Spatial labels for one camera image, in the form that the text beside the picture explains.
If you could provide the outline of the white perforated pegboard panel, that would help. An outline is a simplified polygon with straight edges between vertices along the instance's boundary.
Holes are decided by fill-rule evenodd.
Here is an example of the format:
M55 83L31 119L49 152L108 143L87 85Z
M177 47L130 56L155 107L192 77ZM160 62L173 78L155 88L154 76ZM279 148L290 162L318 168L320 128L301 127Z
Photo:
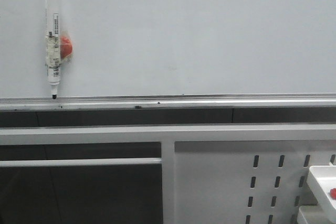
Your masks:
M295 223L309 167L334 157L333 140L177 142L175 221Z

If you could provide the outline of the large whiteboard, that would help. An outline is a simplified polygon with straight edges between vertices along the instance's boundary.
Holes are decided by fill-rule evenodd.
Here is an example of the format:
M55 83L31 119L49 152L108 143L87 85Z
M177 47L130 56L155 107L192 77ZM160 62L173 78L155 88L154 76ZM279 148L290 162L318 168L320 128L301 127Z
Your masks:
M59 0L57 99L45 0L1 0L1 109L335 106L335 0Z

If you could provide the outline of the small red object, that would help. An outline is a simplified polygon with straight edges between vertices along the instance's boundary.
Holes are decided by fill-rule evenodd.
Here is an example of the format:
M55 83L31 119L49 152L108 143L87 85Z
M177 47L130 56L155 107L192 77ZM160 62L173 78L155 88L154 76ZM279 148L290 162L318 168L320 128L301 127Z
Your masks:
M336 188L330 189L330 197L336 200Z

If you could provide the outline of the white whiteboard marker pen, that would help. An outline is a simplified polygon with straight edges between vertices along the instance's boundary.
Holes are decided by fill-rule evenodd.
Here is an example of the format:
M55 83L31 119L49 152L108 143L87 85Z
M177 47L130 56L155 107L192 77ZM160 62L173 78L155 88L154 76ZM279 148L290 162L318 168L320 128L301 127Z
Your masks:
M57 99L60 85L60 18L59 0L45 0L46 67L52 99Z

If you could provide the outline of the red round magnet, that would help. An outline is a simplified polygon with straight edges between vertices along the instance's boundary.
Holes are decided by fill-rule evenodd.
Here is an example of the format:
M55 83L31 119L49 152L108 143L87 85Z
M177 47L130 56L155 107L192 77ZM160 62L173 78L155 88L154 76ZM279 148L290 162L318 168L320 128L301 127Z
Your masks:
M60 36L60 56L61 62L68 62L72 59L73 45L67 31L63 31Z

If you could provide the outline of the white metal rack frame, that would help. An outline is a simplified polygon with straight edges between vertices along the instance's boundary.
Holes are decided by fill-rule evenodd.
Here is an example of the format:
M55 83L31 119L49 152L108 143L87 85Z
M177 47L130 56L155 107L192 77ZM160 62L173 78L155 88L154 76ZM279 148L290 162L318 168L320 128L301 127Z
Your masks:
M176 223L177 142L335 141L333 124L1 130L1 223Z

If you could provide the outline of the lower white plastic tray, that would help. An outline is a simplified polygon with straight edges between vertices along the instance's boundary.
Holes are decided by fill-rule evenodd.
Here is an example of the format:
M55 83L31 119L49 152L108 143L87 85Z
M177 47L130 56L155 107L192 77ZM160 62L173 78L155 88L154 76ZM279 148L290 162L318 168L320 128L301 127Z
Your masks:
M323 224L331 223L320 206L300 206L297 223Z

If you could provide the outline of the white plastic tray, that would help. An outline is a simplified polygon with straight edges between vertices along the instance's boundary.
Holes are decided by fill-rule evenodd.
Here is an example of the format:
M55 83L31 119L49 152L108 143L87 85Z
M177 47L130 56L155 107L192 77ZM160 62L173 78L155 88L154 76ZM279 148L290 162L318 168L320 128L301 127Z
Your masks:
M326 217L335 223L335 199L330 196L330 190L335 188L335 166L310 166L307 184Z
M331 223L320 206L300 206L297 223L323 224Z

